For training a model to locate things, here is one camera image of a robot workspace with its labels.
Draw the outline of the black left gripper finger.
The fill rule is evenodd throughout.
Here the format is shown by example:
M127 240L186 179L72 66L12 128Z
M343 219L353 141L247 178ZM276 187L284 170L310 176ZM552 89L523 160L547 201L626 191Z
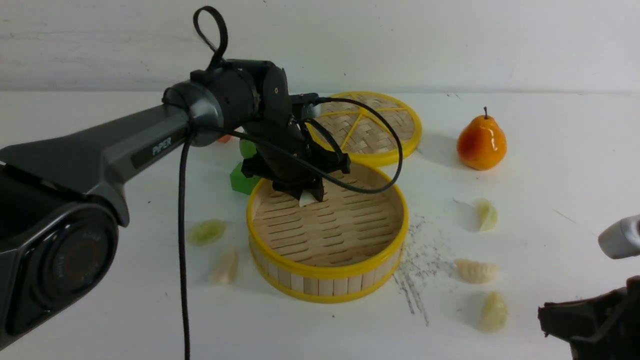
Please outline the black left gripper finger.
M313 198L322 203L325 194L323 179L321 177L314 178L307 183L307 192L313 196Z
M300 200L301 195L306 189L306 183L304 181L293 181L293 182L283 182L283 181L273 181L272 189L275 192L287 194L296 200Z

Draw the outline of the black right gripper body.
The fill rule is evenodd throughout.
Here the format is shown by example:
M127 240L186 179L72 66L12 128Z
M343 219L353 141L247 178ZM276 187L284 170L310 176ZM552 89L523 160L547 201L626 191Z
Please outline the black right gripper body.
M546 337L567 342L574 360L640 358L640 278L583 300L546 302L538 309Z

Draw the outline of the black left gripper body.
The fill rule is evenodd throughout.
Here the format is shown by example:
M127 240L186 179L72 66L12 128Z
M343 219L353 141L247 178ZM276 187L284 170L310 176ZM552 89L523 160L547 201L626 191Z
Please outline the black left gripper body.
M326 179L340 171L349 174L351 159L317 120L249 121L243 126L257 153L243 160L242 173L270 182L305 182Z

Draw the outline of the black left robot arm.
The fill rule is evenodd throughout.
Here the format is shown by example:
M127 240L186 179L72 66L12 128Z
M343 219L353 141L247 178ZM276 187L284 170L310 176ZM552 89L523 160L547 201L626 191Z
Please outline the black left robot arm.
M114 261L130 223L124 185L180 145L242 128L258 139L243 173L322 199L320 173L350 172L299 125L317 95L291 95L270 61L218 61L166 89L162 104L61 137L1 150L1 348L73 305ZM320 173L313 172L308 166Z

